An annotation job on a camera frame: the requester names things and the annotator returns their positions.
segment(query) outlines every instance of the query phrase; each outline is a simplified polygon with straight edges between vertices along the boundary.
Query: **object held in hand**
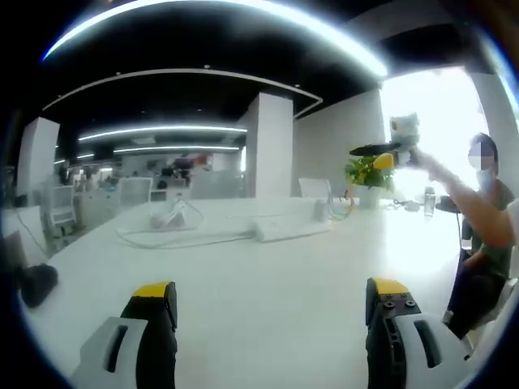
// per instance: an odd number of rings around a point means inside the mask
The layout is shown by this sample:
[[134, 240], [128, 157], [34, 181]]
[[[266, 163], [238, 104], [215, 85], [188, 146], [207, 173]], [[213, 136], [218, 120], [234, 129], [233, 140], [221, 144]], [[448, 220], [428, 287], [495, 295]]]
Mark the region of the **object held in hand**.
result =
[[391, 141], [368, 144], [350, 151], [353, 156], [379, 156], [373, 165], [376, 169], [393, 169], [416, 166], [417, 160], [412, 150], [419, 141], [418, 116], [416, 113], [404, 117], [391, 118]]

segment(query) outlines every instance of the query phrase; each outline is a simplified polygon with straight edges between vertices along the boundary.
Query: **ceiling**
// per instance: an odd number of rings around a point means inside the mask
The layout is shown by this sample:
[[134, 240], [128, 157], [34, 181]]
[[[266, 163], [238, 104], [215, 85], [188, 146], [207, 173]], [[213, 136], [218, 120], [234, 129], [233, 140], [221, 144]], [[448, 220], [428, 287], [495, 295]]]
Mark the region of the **ceiling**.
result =
[[[295, 113], [323, 100], [318, 109], [376, 88], [379, 77], [362, 64], [302, 28], [244, 6], [220, 2], [171, 2], [117, 15], [77, 36], [43, 62], [41, 55], [79, 21], [125, 2], [66, 2], [44, 23], [36, 16], [35, 40], [25, 49], [13, 47], [32, 64], [18, 91], [24, 108], [22, 125], [36, 115], [60, 124], [58, 156], [74, 158], [85, 149], [80, 134], [104, 129], [195, 123], [234, 126], [259, 92], [294, 100]], [[343, 30], [348, 22], [368, 15], [385, 0], [291, 0], [315, 18]], [[42, 5], [38, 11], [48, 11]], [[365, 46], [383, 59], [391, 75], [423, 66], [460, 63], [470, 42], [460, 27], [425, 23]], [[287, 90], [257, 80], [208, 74], [154, 74], [121, 78], [133, 72], [164, 69], [226, 71], [251, 75], [292, 87]], [[115, 78], [91, 88], [67, 93], [99, 80]], [[245, 136], [227, 134], [171, 134], [157, 143], [231, 143], [242, 146]], [[109, 156], [129, 138], [91, 143], [99, 156]]]

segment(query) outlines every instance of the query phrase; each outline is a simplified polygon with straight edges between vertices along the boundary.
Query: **white pillar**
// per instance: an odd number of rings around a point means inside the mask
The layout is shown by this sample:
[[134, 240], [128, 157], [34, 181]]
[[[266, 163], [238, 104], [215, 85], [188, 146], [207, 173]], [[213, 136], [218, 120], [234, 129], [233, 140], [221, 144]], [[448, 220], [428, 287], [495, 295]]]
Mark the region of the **white pillar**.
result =
[[54, 171], [54, 156], [58, 140], [59, 124], [38, 118], [25, 127], [19, 150], [16, 194], [27, 195], [33, 204], [35, 190]]
[[247, 197], [289, 197], [294, 103], [260, 93], [238, 122], [247, 128]]
[[519, 196], [519, 130], [510, 100], [497, 75], [470, 73], [485, 113], [488, 134], [500, 156], [500, 179]]

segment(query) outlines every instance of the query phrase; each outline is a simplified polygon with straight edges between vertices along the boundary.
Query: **gray t-shirt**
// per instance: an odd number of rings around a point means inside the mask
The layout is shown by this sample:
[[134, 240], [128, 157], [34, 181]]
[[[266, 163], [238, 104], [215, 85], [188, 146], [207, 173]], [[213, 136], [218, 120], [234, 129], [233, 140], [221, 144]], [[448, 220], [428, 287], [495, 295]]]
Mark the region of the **gray t-shirt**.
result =
[[[497, 180], [497, 188], [493, 204], [500, 211], [503, 211], [515, 199], [512, 191], [500, 180]], [[488, 257], [488, 270], [498, 273], [506, 278], [510, 272], [510, 257], [512, 255], [512, 247], [494, 247], [489, 246], [481, 240], [481, 238], [472, 232], [472, 253], [482, 250]]]

